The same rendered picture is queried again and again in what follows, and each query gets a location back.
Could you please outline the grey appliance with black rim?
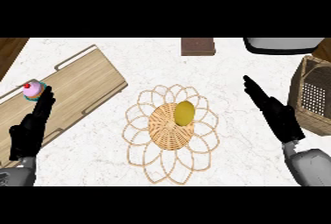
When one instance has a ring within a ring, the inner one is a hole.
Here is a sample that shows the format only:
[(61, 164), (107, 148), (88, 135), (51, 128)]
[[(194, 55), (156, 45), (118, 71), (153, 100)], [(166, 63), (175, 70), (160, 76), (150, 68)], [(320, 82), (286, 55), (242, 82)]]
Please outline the grey appliance with black rim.
[(323, 38), (243, 38), (246, 51), (268, 55), (307, 54), (314, 51)]

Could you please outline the small brown wooden block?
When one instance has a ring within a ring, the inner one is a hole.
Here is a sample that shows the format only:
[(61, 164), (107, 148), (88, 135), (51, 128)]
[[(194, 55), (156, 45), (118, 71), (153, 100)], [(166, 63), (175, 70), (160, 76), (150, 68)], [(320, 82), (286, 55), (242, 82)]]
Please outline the small brown wooden block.
[(181, 38), (181, 56), (212, 56), (215, 54), (212, 38)]

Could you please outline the brown wicker basket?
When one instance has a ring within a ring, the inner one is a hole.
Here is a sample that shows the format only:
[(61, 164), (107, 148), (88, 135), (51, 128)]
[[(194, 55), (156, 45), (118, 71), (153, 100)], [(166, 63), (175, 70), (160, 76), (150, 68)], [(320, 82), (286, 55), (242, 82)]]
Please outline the brown wicker basket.
[(299, 126), (331, 136), (331, 62), (305, 55), (290, 79), (287, 105)]

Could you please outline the brown wooden panel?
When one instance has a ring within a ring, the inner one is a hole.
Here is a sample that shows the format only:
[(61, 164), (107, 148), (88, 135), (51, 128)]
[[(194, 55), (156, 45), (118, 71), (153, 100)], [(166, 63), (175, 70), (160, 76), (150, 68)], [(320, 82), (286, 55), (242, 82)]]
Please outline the brown wooden panel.
[(26, 45), (26, 41), (27, 38), (0, 38), (0, 81)]

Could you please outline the pink frosted cupcake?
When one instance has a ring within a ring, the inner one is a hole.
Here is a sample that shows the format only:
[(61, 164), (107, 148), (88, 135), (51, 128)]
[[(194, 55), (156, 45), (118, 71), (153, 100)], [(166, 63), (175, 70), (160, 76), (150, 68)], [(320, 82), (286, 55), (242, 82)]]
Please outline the pink frosted cupcake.
[(39, 81), (30, 81), (23, 85), (23, 97), (36, 102), (38, 98), (45, 90), (47, 84)]

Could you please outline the pale wooden cutting board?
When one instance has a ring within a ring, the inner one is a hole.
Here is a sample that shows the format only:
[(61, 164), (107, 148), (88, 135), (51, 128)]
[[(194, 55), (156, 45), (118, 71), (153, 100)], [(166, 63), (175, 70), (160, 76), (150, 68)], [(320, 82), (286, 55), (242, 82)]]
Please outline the pale wooden cutting board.
[[(126, 87), (123, 77), (112, 66), (109, 59), (95, 45), (88, 46), (56, 66), (56, 71), (41, 80), (51, 87), (56, 102), (45, 123), (45, 146), (75, 125), (104, 101)], [(16, 94), (0, 103), (0, 168), (16, 167), (19, 162), (8, 160), (8, 128), (17, 125), (35, 102), (23, 97), (23, 82), (0, 96), (0, 100)]]

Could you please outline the brown wooden corner piece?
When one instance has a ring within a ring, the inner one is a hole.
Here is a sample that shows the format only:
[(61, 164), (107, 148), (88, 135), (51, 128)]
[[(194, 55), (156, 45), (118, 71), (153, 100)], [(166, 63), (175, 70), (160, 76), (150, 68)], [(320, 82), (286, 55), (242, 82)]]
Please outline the brown wooden corner piece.
[(324, 38), (320, 41), (317, 48), (311, 52), (311, 55), (320, 60), (331, 62), (331, 38)]

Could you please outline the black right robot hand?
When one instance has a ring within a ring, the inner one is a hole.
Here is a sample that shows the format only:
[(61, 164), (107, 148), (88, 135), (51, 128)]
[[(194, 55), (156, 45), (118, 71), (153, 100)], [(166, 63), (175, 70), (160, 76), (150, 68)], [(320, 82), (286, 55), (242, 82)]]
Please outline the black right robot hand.
[(245, 75), (243, 92), (249, 95), (252, 103), (262, 113), (264, 120), (277, 140), (286, 144), (305, 138), (298, 122), (295, 111), (289, 105), (283, 105), (261, 90), (254, 80)]

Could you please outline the yellow lemon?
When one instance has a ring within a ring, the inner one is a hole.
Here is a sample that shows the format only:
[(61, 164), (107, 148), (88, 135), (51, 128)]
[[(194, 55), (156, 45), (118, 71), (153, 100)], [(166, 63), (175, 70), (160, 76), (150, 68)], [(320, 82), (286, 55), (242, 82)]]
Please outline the yellow lemon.
[(174, 122), (180, 126), (186, 126), (194, 116), (194, 108), (188, 101), (181, 101), (174, 109)]

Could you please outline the woven flower-shaped wicker placemat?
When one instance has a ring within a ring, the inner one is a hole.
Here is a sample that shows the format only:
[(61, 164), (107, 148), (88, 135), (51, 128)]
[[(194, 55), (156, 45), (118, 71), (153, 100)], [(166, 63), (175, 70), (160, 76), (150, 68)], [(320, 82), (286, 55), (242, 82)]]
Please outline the woven flower-shaped wicker placemat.
[[(174, 111), (183, 101), (191, 104), (193, 118), (180, 126)], [(212, 151), (220, 144), (218, 116), (206, 98), (193, 87), (157, 85), (138, 93), (125, 120), (121, 137), (128, 144), (128, 164), (143, 170), (152, 184), (168, 180), (184, 185), (194, 172), (211, 168)]]

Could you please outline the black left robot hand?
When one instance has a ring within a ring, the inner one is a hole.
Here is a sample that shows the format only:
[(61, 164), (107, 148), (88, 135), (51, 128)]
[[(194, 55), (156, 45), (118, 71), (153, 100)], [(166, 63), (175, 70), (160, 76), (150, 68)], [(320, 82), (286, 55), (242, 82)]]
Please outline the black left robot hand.
[(54, 101), (51, 87), (47, 86), (35, 103), (33, 111), (24, 115), (22, 122), (8, 129), (11, 139), (10, 161), (17, 161), (22, 158), (33, 158), (36, 156)]

